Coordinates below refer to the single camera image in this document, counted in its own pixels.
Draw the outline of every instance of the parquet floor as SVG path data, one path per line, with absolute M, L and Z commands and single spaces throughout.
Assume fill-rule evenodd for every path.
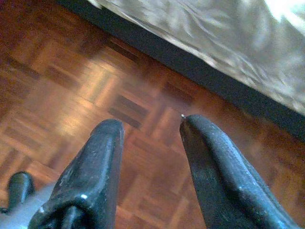
M 124 121 L 116 228 L 205 228 L 180 140 L 202 114 L 305 226 L 305 144 L 46 0 L 0 10 L 0 205 L 10 175 L 55 181 L 101 120 Z

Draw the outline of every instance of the dark bed base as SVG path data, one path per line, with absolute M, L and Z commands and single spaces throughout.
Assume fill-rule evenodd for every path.
M 57 2 L 197 84 L 217 93 L 237 107 L 254 116 L 272 120 L 305 142 L 305 116 L 212 68 L 198 57 L 106 8 L 100 10 L 86 0 L 57 0 Z

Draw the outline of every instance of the bed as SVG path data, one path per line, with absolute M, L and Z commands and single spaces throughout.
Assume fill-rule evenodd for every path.
M 236 106 L 305 140 L 301 1 L 58 2 Z

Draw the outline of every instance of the crumpled fabric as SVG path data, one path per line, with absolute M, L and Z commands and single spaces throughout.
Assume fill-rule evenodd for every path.
M 305 115 L 305 0 L 90 2 Z

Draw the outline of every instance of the white bedsheet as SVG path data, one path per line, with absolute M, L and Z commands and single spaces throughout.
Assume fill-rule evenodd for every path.
M 90 2 L 305 115 L 305 0 Z

